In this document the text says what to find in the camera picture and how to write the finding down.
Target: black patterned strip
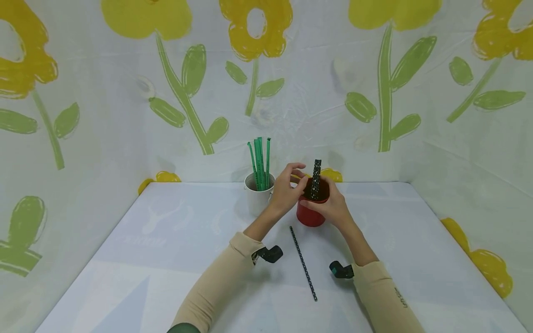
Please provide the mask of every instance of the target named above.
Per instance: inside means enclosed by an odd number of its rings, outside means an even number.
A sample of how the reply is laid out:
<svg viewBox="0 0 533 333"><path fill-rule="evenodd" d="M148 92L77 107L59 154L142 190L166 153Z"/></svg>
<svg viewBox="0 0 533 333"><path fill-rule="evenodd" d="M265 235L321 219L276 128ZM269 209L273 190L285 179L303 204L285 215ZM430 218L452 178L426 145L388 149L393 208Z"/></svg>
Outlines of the black patterned strip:
<svg viewBox="0 0 533 333"><path fill-rule="evenodd" d="M321 159L314 160L313 180L311 181L310 199L318 200L318 190L320 189L320 168L322 165Z"/></svg>
<svg viewBox="0 0 533 333"><path fill-rule="evenodd" d="M290 233L293 234L294 239L294 245L296 245L296 249L298 250L298 255L300 256L300 261L302 262L303 271L305 272L305 277L307 278L307 282L309 283L309 287L311 288L311 292L313 294L314 301L317 302L317 294L314 292L313 283L311 282L311 278L309 277L309 272L307 271L307 267L305 267L305 262L303 261L302 252L300 251L300 247L298 246L298 241L296 240L296 235L294 234L293 227L290 227Z"/></svg>

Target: dark green sleeve cuff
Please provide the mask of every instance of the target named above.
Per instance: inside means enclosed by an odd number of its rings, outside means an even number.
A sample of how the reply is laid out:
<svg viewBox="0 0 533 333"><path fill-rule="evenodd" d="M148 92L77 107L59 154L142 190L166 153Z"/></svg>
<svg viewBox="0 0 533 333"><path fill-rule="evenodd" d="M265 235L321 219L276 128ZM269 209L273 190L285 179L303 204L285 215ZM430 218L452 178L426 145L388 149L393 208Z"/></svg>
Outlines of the dark green sleeve cuff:
<svg viewBox="0 0 533 333"><path fill-rule="evenodd" d="M196 326L182 322L174 325L167 333L200 333Z"/></svg>

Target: yellow flower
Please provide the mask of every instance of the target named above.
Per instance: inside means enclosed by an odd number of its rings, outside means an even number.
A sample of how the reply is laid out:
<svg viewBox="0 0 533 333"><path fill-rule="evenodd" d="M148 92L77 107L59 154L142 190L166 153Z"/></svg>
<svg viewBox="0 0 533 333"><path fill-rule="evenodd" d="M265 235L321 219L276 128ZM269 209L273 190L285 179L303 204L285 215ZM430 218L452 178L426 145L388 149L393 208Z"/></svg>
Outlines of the yellow flower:
<svg viewBox="0 0 533 333"><path fill-rule="evenodd" d="M117 34L143 39L157 31L162 39L178 39L191 29L186 0L102 0L107 25Z"/></svg>
<svg viewBox="0 0 533 333"><path fill-rule="evenodd" d="M459 224L452 218L445 218L441 222L498 295L501 298L509 296L513 290L513 278L507 273L505 261L489 250L470 251L468 239Z"/></svg>
<svg viewBox="0 0 533 333"><path fill-rule="evenodd" d="M257 59L261 53L269 58L281 56L286 42L283 32L293 20L289 0L220 0L222 15L229 20L230 43L241 60ZM263 35L254 38L248 33L248 14L254 9L264 14Z"/></svg>
<svg viewBox="0 0 533 333"><path fill-rule="evenodd" d="M483 249L470 252L469 256L498 295L501 298L509 296L513 290L513 278L507 274L505 261L497 254Z"/></svg>
<svg viewBox="0 0 533 333"><path fill-rule="evenodd" d="M455 222L452 218L445 218L441 220L444 227L448 230L448 232L452 235L452 237L455 239L455 241L461 246L463 251L465 251L467 254L470 253L470 246L468 245L468 239L466 238L465 233L463 232L463 229Z"/></svg>
<svg viewBox="0 0 533 333"><path fill-rule="evenodd" d="M306 175L309 178L313 178L313 176L308 175L307 173L304 173L304 175ZM342 174L337 170L333 170L331 168L325 168L325 169L322 169L322 171L320 171L320 175L331 178L335 183L342 183Z"/></svg>
<svg viewBox="0 0 533 333"><path fill-rule="evenodd" d="M141 195L142 191L148 186L148 184L154 182L152 178L145 179L141 185L139 185L139 189L137 189L137 193ZM160 171L156 175L155 182L158 183L181 183L181 179L175 174L170 173L168 171Z"/></svg>
<svg viewBox="0 0 533 333"><path fill-rule="evenodd" d="M8 22L19 35L23 58L0 58L0 96L23 99L35 88L35 80L46 84L58 77L58 65L46 54L48 32L23 0L1 0L0 20Z"/></svg>
<svg viewBox="0 0 533 333"><path fill-rule="evenodd" d="M520 32L513 32L508 24L522 0L483 0L490 11L474 36L474 49L479 58L490 60L509 53L519 60L533 60L533 21Z"/></svg>
<svg viewBox="0 0 533 333"><path fill-rule="evenodd" d="M441 4L441 0L350 0L348 18L359 29L376 29L392 20L396 30L412 30L429 23Z"/></svg>

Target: green straw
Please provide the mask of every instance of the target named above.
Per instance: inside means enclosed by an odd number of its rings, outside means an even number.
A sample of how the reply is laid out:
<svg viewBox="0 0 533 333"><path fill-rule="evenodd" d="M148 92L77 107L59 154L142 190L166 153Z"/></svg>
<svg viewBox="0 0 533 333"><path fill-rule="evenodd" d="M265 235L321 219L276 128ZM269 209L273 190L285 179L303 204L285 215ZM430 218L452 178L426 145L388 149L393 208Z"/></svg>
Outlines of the green straw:
<svg viewBox="0 0 533 333"><path fill-rule="evenodd" d="M255 147L255 164L257 166L257 190L263 191L263 177L261 176L261 161L259 154L259 139L254 139Z"/></svg>
<svg viewBox="0 0 533 333"><path fill-rule="evenodd" d="M254 169L254 178L255 178L255 188L257 189L257 169L255 168L254 162L254 151L252 150L252 145L248 141L248 147L250 148L250 155L252 156L252 167Z"/></svg>
<svg viewBox="0 0 533 333"><path fill-rule="evenodd" d="M266 140L266 187L270 187L270 138Z"/></svg>
<svg viewBox="0 0 533 333"><path fill-rule="evenodd" d="M263 191L267 189L267 182L265 179L265 163L263 159L263 137L259 137L259 161L261 162L261 178L263 180Z"/></svg>

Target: red cup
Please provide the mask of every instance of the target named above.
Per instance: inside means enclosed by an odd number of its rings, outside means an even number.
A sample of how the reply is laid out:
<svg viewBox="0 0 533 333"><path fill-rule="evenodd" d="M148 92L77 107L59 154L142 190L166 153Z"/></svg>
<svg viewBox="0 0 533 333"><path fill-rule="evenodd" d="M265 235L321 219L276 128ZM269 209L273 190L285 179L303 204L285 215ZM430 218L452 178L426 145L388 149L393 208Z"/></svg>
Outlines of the red cup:
<svg viewBox="0 0 533 333"><path fill-rule="evenodd" d="M316 212L312 209L302 206L301 201L306 200L306 201L315 202L317 204L323 204L324 202L328 201L329 184L322 179L320 180L320 185L319 185L319 190L318 190L318 200L314 201L314 200L309 199L310 192L311 192L311 181L312 181L312 178L310 178L309 181L307 182L307 186L305 187L303 195L298 198L298 205L296 207L296 217L298 218L298 221L300 221L300 223L302 223L303 225L315 227L315 226L321 226L326 220L326 218L323 217L322 214L320 214L319 212Z"/></svg>

